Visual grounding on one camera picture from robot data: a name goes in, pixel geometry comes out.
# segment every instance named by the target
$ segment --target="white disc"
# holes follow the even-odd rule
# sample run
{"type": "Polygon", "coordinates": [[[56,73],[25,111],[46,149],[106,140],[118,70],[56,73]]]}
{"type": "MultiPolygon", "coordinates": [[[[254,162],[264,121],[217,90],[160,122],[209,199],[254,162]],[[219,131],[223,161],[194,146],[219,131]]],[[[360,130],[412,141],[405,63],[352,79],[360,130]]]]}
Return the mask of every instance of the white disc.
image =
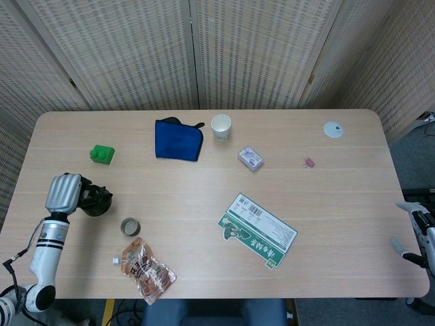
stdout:
{"type": "Polygon", "coordinates": [[[340,138],[345,130],[338,122],[329,121],[324,125],[324,132],[331,138],[340,138]]]}

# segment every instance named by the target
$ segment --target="pink clip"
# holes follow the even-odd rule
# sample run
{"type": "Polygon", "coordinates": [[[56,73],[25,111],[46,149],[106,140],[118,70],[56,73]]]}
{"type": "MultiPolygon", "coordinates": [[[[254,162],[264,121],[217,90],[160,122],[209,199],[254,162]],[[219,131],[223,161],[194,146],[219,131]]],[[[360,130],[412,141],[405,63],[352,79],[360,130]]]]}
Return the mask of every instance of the pink clip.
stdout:
{"type": "Polygon", "coordinates": [[[315,164],[314,164],[314,161],[312,159],[307,158],[305,160],[305,167],[306,168],[308,168],[308,167],[313,168],[314,166],[315,166],[315,164]]]}

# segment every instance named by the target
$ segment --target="snack bag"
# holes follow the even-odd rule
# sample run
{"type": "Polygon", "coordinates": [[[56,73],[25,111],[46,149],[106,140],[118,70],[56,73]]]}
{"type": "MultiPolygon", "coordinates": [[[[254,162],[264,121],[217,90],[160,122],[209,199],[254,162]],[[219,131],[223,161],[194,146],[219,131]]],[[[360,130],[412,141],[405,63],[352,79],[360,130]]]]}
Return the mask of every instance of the snack bag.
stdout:
{"type": "Polygon", "coordinates": [[[134,240],[122,252],[121,270],[125,276],[135,278],[139,293],[149,305],[177,279],[172,270],[156,260],[142,238],[134,240]]]}

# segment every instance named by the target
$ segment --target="white paper cup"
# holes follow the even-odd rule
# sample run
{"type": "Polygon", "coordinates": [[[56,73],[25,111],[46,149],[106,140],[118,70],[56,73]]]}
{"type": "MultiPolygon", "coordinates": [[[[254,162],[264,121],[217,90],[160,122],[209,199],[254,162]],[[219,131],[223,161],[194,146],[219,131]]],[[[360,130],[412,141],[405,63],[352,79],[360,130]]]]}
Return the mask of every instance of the white paper cup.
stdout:
{"type": "Polygon", "coordinates": [[[211,119],[211,129],[217,141],[226,141],[231,129],[231,118],[226,114],[218,114],[211,119]]]}

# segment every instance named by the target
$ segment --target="yellow tape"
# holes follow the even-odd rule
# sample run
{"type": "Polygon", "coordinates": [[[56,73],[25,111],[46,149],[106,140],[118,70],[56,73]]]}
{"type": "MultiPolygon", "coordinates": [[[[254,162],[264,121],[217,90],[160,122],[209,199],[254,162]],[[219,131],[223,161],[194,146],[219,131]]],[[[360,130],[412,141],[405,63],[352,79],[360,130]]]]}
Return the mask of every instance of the yellow tape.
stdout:
{"type": "Polygon", "coordinates": [[[114,314],[114,306],[115,306],[115,299],[106,300],[106,307],[104,308],[103,322],[101,323],[101,326],[106,326],[107,322],[114,314]]]}

